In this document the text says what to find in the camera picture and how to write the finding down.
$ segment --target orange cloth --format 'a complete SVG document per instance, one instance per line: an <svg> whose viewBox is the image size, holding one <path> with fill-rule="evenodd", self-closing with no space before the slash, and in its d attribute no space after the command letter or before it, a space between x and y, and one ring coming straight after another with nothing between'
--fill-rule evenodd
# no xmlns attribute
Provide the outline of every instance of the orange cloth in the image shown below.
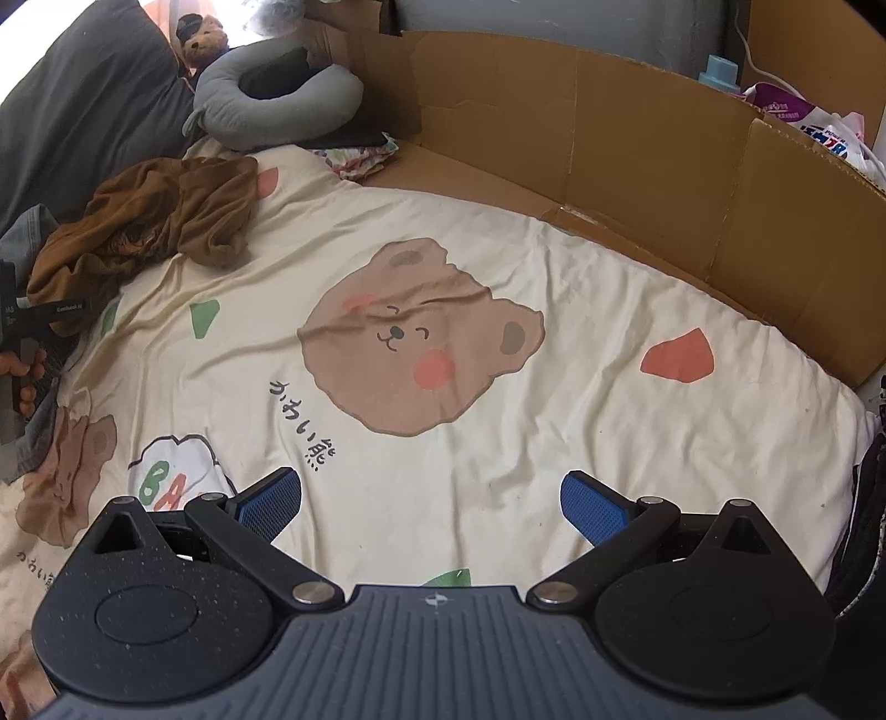
<svg viewBox="0 0 886 720"><path fill-rule="evenodd" d="M85 317L56 323L73 335L98 317L120 284L176 253L228 268L246 248L242 228L257 200L258 162L159 158L102 183L76 223L53 232L27 284L32 304L86 297Z"/></svg>

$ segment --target hand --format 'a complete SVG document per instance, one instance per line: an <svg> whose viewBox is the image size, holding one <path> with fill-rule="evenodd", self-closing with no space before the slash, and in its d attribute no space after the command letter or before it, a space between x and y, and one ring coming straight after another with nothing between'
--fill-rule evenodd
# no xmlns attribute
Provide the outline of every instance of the hand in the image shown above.
<svg viewBox="0 0 886 720"><path fill-rule="evenodd" d="M34 364L28 367L10 350L0 353L0 376L15 375L17 378L24 378L30 373L34 380L39 380L46 374L46 369L43 367L45 359L46 351L42 349L37 350ZM26 418L30 418L34 414L34 400L36 400L36 397L37 391L33 387L23 387L21 389L19 412Z"/></svg>

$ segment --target red patch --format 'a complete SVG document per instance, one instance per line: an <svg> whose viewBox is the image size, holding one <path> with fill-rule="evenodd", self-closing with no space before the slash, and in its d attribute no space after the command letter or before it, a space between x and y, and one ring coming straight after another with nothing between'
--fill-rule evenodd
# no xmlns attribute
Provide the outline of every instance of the red patch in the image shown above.
<svg viewBox="0 0 886 720"><path fill-rule="evenodd" d="M280 170L277 168L271 168L270 170L265 170L264 172L259 173L259 176L255 178L255 182L259 188L259 200L264 200L276 190L276 184L279 179Z"/></svg>
<svg viewBox="0 0 886 720"><path fill-rule="evenodd" d="M345 312L355 312L362 310L375 301L375 295L351 295L351 297L341 303L341 307L345 309Z"/></svg>
<svg viewBox="0 0 886 720"><path fill-rule="evenodd" d="M418 358L412 377L422 390L438 390L455 377L455 363L443 350L428 350Z"/></svg>
<svg viewBox="0 0 886 720"><path fill-rule="evenodd" d="M640 372L688 385L714 372L714 354L702 329L697 327L679 338L649 348Z"/></svg>

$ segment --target gray wall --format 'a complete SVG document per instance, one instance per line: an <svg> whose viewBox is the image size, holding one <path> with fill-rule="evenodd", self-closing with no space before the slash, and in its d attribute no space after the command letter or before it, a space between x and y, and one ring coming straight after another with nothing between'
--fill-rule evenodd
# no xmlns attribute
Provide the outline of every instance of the gray wall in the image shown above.
<svg viewBox="0 0 886 720"><path fill-rule="evenodd" d="M405 29L523 35L692 77L721 52L727 0L397 0Z"/></svg>

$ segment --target silver screw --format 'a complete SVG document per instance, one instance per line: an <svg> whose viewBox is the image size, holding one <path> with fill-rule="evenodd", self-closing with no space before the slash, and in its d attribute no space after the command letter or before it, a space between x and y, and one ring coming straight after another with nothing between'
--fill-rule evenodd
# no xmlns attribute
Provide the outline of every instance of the silver screw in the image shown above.
<svg viewBox="0 0 886 720"><path fill-rule="evenodd" d="M335 588L322 580L312 580L292 588L292 596L305 605L320 605L335 597Z"/></svg>
<svg viewBox="0 0 886 720"><path fill-rule="evenodd" d="M535 597L539 599L539 602L545 605L563 605L564 603L572 602L579 596L579 591L572 585L561 583L559 580L551 580L547 583L536 585L532 592L535 593Z"/></svg>

